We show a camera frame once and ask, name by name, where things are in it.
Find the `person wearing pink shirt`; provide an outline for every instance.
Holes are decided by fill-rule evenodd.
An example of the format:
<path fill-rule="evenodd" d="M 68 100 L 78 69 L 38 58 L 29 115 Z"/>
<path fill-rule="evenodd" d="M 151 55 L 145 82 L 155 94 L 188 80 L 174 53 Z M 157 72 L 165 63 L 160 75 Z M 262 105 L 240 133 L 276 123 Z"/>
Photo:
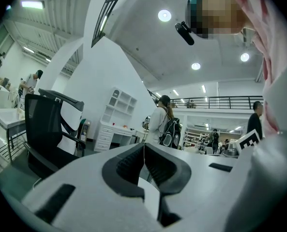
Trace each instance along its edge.
<path fill-rule="evenodd" d="M 263 54 L 264 97 L 287 68 L 287 22 L 271 0 L 188 0 L 185 24 L 205 39 L 254 30 L 252 41 Z M 279 131 L 267 101 L 263 129 L 266 137 Z"/>

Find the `hair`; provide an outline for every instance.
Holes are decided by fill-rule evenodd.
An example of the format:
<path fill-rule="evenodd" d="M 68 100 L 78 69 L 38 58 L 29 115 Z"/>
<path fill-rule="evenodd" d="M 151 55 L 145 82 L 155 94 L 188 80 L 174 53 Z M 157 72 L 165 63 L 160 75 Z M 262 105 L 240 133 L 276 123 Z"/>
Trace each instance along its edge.
<path fill-rule="evenodd" d="M 199 8 L 201 7 L 201 1 L 198 0 L 196 3 L 196 8 L 199 5 Z M 202 26 L 202 10 L 197 10 L 196 13 L 192 14 L 191 10 L 191 2 L 187 1 L 186 11 L 185 11 L 185 22 L 186 24 L 192 29 L 192 31 L 199 36 L 200 38 L 207 39 L 209 34 L 211 33 L 211 29 L 203 28 Z"/>
<path fill-rule="evenodd" d="M 168 95 L 163 95 L 161 98 L 159 98 L 159 102 L 162 102 L 164 107 L 167 109 L 167 115 L 169 119 L 172 119 L 174 116 L 172 108 L 170 106 L 170 97 Z"/>
<path fill-rule="evenodd" d="M 260 101 L 254 102 L 253 103 L 253 110 L 255 111 L 258 108 L 258 106 L 260 106 L 260 105 L 261 105 Z"/>
<path fill-rule="evenodd" d="M 41 78 L 42 74 L 43 74 L 43 71 L 42 70 L 38 70 L 37 71 L 37 76 L 39 77 L 39 79 Z"/>

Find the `black mesh chair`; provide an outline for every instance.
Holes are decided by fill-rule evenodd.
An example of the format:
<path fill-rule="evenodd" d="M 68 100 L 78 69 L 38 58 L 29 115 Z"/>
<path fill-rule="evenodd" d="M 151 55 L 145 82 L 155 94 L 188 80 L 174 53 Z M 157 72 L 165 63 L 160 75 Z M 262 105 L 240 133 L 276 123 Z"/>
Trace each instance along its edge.
<path fill-rule="evenodd" d="M 64 133 L 60 124 L 60 103 L 44 96 L 25 96 L 25 123 L 28 165 L 44 179 L 78 157 L 60 149 L 62 136 L 78 142 L 85 149 L 85 142 Z"/>

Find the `white wall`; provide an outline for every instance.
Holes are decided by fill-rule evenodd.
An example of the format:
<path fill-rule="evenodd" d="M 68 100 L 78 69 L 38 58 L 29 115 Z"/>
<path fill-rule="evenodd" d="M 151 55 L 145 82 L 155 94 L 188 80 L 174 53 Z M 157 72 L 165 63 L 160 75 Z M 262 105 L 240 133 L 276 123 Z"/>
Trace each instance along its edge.
<path fill-rule="evenodd" d="M 146 116 L 155 110 L 155 104 L 122 49 L 103 37 L 89 48 L 64 91 L 65 95 L 84 102 L 82 117 L 91 121 L 88 138 L 94 138 L 114 87 L 137 99 L 128 128 L 139 129 Z"/>
<path fill-rule="evenodd" d="M 264 83 L 255 81 L 219 82 L 220 96 L 262 96 Z"/>
<path fill-rule="evenodd" d="M 45 71 L 45 65 L 23 55 L 21 46 L 13 43 L 0 68 L 0 77 L 8 78 L 11 88 L 18 88 L 20 78 L 24 79 L 29 74 L 36 73 L 37 70 Z M 60 74 L 52 90 L 62 93 L 68 80 L 67 76 Z"/>

